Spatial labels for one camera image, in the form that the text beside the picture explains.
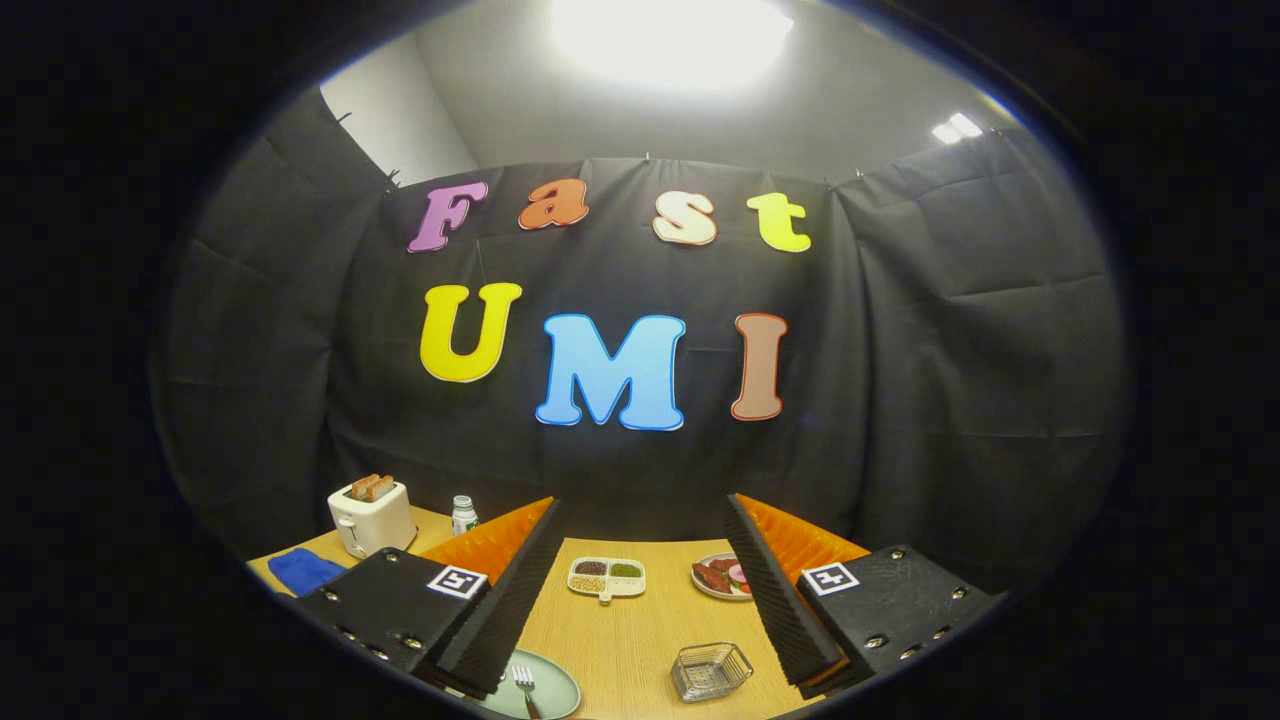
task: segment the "toaster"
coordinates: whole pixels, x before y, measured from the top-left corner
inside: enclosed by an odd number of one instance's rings
[[[372,502],[356,500],[351,486],[329,496],[333,524],[351,555],[365,559],[384,547],[406,550],[417,537],[417,527],[408,510],[408,491],[401,483],[393,486]]]

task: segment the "black curtain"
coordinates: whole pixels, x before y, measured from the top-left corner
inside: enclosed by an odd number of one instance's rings
[[[186,251],[157,379],[183,492],[243,556],[332,529],[325,496],[371,471],[448,512],[494,516],[547,495],[575,536],[721,534],[742,492],[878,547],[908,542],[992,589],[1046,569],[1096,510],[1125,407],[1105,246],[1055,164],[1005,131],[828,188],[681,160],[590,159],[439,178],[394,192],[317,94],[237,165]],[[524,231],[529,192],[588,184],[588,217]],[[486,199],[435,252],[408,254],[438,187]],[[707,195],[719,233],[659,241],[667,190]],[[806,208],[805,252],[765,245],[746,199]],[[515,282],[502,360],[474,383],[422,368],[424,293]],[[540,424],[554,314],[590,316],[608,351],[644,315],[686,324],[675,432]],[[788,323],[782,414],[730,415],[733,320]]]
[[[324,529],[333,319],[385,187],[314,87],[228,169],[173,258],[156,425],[183,496],[242,557]]]

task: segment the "blue towel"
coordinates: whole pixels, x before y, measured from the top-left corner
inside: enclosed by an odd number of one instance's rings
[[[332,560],[325,560],[310,550],[301,547],[271,557],[266,561],[266,566],[271,570],[271,574],[284,583],[284,587],[289,588],[298,597],[307,594],[347,570],[342,565]]]

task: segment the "wooden table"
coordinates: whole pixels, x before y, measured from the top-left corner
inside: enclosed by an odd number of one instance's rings
[[[452,536],[449,516],[412,509],[419,534],[410,552],[421,552]],[[296,547],[351,568],[357,562],[337,530]],[[266,568],[269,557],[250,568],[275,591],[288,592]],[[556,564],[516,647],[564,667],[582,689],[575,717],[718,719],[773,717],[814,701],[788,685],[777,653],[751,602],[707,596],[694,587],[690,565],[716,552],[731,552],[728,541],[613,542],[564,538]],[[564,587],[570,564],[582,556],[630,557],[644,564],[648,589],[616,597],[602,606],[595,597]],[[671,682],[671,665],[681,647],[730,641],[755,667],[755,674],[727,697],[684,703]]]

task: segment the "blue letter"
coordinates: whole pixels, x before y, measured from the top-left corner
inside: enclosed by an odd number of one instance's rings
[[[573,405],[576,382],[598,425],[613,414],[628,383],[631,400],[618,413],[622,427],[673,430],[685,424],[685,416],[676,410],[676,341],[685,334],[684,320],[667,315],[640,318],[613,357],[586,315],[552,315],[543,329],[552,336],[552,372],[547,402],[534,413],[539,421],[576,425],[582,419],[582,411]]]

